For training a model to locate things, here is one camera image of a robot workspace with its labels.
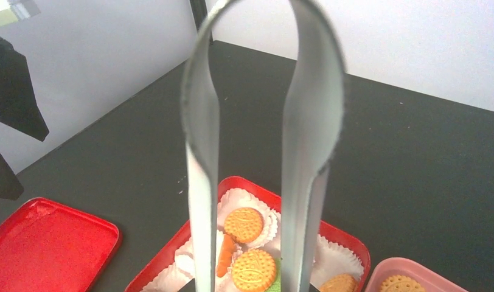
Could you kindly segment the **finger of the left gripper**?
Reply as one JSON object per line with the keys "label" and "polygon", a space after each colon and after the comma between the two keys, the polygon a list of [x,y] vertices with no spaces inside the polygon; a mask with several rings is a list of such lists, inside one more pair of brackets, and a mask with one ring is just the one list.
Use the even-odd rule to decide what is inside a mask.
{"label": "finger of the left gripper", "polygon": [[0,123],[39,141],[49,129],[37,105],[27,59],[0,37]]}
{"label": "finger of the left gripper", "polygon": [[0,198],[17,200],[23,191],[22,184],[0,154]]}

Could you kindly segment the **red tin lid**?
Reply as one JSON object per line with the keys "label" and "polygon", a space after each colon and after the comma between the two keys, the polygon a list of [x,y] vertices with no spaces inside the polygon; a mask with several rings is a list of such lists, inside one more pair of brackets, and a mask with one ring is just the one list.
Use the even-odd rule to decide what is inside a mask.
{"label": "red tin lid", "polygon": [[89,291],[121,240],[109,221],[31,199],[0,225],[0,291]]}

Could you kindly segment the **red cookie tin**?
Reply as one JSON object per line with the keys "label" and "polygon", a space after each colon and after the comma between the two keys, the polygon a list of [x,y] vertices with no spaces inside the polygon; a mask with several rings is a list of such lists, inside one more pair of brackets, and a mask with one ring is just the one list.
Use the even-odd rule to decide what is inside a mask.
{"label": "red cookie tin", "polygon": [[[281,211],[281,197],[256,183],[240,176],[230,176],[218,184],[218,199],[225,196],[226,191],[232,188],[241,188],[251,192],[258,199],[266,203],[275,211]],[[361,260],[363,273],[356,288],[361,291],[371,269],[371,256],[367,247],[358,238],[322,221],[319,234],[328,241],[337,243],[349,250]],[[126,292],[141,291],[149,281],[153,280],[164,268],[174,262],[175,251],[190,238],[190,223],[186,222],[181,229],[168,241],[168,243],[151,259],[143,270],[129,283]]]}

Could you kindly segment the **orange round sandwich cookie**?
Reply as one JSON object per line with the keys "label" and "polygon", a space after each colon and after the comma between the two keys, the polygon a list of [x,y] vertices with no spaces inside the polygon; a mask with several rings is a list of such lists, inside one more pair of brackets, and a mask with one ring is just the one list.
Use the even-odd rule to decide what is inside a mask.
{"label": "orange round sandwich cookie", "polygon": [[224,231],[237,243],[251,243],[263,230],[263,217],[251,207],[233,210],[224,221]]}

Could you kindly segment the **green sandwich cookie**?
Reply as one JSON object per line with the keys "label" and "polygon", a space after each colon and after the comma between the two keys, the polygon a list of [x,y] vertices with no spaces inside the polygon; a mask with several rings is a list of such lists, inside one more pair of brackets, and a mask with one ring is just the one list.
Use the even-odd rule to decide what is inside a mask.
{"label": "green sandwich cookie", "polygon": [[280,259],[275,259],[275,263],[276,263],[276,278],[274,282],[265,290],[265,292],[281,292]]}

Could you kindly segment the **pink tray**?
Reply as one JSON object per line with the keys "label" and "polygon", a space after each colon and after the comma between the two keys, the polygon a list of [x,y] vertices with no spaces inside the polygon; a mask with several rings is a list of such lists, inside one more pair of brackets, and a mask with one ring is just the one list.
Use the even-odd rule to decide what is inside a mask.
{"label": "pink tray", "polygon": [[403,257],[391,257],[380,262],[375,267],[365,291],[379,291],[381,283],[393,275],[411,277],[426,291],[467,291],[425,266]]}

